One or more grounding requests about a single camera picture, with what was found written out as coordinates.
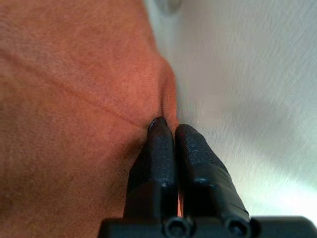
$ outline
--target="white surface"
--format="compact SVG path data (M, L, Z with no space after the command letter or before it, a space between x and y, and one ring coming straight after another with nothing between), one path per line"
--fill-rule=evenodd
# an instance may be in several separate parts
M180 121L227 166L251 215L317 224L317 1L146 1Z

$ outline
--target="orange fabric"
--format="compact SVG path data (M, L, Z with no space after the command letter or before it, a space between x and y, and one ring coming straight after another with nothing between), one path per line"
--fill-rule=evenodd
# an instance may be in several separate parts
M0 237L95 238L175 79L141 0L1 0Z

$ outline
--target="white wall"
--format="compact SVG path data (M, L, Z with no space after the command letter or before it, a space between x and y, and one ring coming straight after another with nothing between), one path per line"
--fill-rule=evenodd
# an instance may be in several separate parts
M146 0L181 122L223 160L251 215L317 224L317 1Z

